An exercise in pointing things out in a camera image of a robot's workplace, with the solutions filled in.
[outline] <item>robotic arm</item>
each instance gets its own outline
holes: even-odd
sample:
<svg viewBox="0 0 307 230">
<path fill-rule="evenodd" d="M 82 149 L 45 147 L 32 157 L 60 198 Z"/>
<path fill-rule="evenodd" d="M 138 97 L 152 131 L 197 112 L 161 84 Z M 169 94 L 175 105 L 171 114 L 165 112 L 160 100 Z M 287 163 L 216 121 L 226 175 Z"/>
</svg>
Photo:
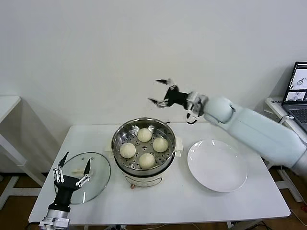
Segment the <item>robotic arm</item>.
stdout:
<svg viewBox="0 0 307 230">
<path fill-rule="evenodd" d="M 70 220 L 67 218 L 71 211 L 71 196 L 74 191 L 80 189 L 86 182 L 90 181 L 90 159 L 84 169 L 81 179 L 63 175 L 62 167 L 69 152 L 67 152 L 57 167 L 53 169 L 54 185 L 58 192 L 54 202 L 49 205 L 46 217 L 39 223 L 41 230 L 65 230 Z"/>
<path fill-rule="evenodd" d="M 169 86 L 162 101 L 149 99 L 157 107 L 179 104 L 187 110 L 188 124 L 196 123 L 203 116 L 263 158 L 299 175 L 307 175 L 307 147 L 294 131 L 224 97 L 209 99 L 198 92 L 182 93 L 171 79 L 157 82 Z"/>
</svg>

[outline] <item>wooden floor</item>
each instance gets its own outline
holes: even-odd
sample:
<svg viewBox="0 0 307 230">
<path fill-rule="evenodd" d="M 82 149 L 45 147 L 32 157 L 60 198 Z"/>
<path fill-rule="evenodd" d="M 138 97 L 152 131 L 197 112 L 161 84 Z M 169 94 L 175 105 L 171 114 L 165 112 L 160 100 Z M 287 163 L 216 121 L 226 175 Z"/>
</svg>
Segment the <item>wooden floor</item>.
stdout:
<svg viewBox="0 0 307 230">
<path fill-rule="evenodd" d="M 270 170 L 272 177 L 275 181 L 281 180 L 276 170 Z M 301 178 L 288 172 L 298 190 L 302 196 L 307 200 L 307 187 L 302 182 Z M 9 182 L 10 177 L 4 177 L 4 180 L 0 182 L 0 194 L 3 192 L 6 184 Z M 27 176 L 21 176 L 15 187 L 40 187 L 31 178 Z M 303 203 L 297 203 L 293 199 L 289 190 L 281 190 L 283 197 L 285 198 L 288 206 L 292 209 L 305 223 L 307 223 L 307 213 L 301 210 Z M 14 229 L 24 230 L 28 224 L 28 217 L 31 213 L 32 207 L 36 201 L 36 197 L 33 196 L 10 196 L 0 210 L 0 230 L 1 229 Z M 287 218 L 279 219 L 267 219 L 264 221 L 273 230 L 306 230 L 307 227 L 303 226 L 296 217 L 291 214 Z M 158 227 L 160 225 L 145 225 L 145 226 L 127 226 L 127 230 L 142 230 L 151 227 Z M 204 223 L 196 224 L 200 230 L 227 230 L 226 223 Z M 89 230 L 103 230 L 106 226 L 90 226 Z M 37 224 L 31 224 L 29 230 L 38 230 Z M 254 228 L 256 230 L 265 230 L 265 227 L 258 226 Z M 82 226 L 70 228 L 70 230 L 83 230 Z M 197 230 L 192 224 L 177 224 L 177 225 L 165 225 L 159 228 L 159 230 Z"/>
</svg>

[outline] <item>laptop screen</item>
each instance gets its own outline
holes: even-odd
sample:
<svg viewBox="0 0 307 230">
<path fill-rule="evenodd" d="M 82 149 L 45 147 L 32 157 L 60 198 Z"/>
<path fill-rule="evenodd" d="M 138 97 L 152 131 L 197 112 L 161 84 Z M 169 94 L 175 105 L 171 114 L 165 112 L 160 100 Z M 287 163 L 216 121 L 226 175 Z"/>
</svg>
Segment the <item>laptop screen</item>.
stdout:
<svg viewBox="0 0 307 230">
<path fill-rule="evenodd" d="M 296 62 L 283 104 L 307 104 L 307 62 Z"/>
</svg>

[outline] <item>steamer basket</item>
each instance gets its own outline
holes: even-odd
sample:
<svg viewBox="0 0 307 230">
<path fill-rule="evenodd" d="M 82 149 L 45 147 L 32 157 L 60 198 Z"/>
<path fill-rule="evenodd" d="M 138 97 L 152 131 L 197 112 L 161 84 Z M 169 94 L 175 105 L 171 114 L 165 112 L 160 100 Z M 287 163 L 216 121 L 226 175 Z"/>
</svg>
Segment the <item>steamer basket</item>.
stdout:
<svg viewBox="0 0 307 230">
<path fill-rule="evenodd" d="M 148 128 L 153 136 L 148 142 L 140 142 L 137 134 L 141 128 Z M 168 149 L 159 153 L 153 149 L 153 141 L 162 137 L 168 142 Z M 136 148 L 136 154 L 129 159 L 123 158 L 120 153 L 120 147 L 125 143 L 132 143 Z M 114 133 L 111 148 L 115 161 L 119 168 L 135 177 L 150 177 L 162 173 L 172 163 L 175 157 L 176 138 L 172 129 L 162 121 L 153 118 L 138 118 L 124 123 Z M 151 169 L 141 169 L 139 158 L 144 153 L 150 153 L 155 158 L 155 166 Z"/>
</svg>

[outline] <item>pot lid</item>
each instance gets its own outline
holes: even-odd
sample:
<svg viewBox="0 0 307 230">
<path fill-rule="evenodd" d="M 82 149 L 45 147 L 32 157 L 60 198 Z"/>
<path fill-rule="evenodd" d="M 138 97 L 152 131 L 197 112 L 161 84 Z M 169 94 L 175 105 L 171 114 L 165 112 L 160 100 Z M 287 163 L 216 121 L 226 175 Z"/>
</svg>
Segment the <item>pot lid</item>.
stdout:
<svg viewBox="0 0 307 230">
<path fill-rule="evenodd" d="M 63 174 L 81 179 L 88 159 L 91 160 L 89 172 L 91 179 L 72 194 L 72 204 L 83 204 L 94 199 L 109 182 L 111 176 L 110 163 L 103 155 L 97 152 L 81 153 L 69 159 L 62 168 Z"/>
</svg>

